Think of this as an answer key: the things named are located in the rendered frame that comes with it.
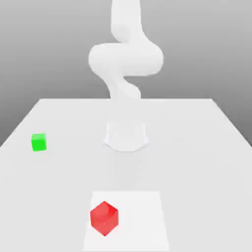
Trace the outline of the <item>small green cube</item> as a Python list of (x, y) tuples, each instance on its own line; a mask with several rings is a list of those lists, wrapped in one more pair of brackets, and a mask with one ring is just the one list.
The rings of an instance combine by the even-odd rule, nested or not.
[(46, 150), (47, 149), (46, 134), (45, 133), (32, 134), (31, 145), (34, 152)]

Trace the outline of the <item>small red cube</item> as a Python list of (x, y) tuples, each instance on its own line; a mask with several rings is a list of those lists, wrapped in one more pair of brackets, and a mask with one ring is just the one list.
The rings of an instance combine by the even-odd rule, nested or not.
[(106, 201), (90, 211), (91, 226), (103, 236), (119, 225), (119, 211)]

